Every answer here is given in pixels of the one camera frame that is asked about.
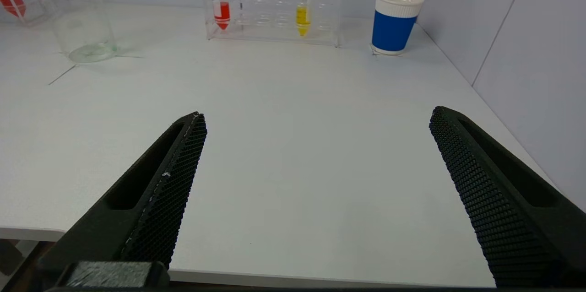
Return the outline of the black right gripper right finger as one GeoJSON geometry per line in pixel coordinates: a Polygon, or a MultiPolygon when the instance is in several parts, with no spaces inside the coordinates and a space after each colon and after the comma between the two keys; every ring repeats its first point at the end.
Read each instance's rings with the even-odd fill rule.
{"type": "Polygon", "coordinates": [[[585,288],[586,215],[462,113],[430,132],[498,288],[585,288]]]}

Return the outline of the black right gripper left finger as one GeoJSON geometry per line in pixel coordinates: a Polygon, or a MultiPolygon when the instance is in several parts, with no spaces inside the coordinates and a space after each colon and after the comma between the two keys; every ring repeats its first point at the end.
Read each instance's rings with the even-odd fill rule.
{"type": "Polygon", "coordinates": [[[41,269],[78,261],[169,266],[207,136],[203,114],[176,120],[42,257],[41,269]]]}

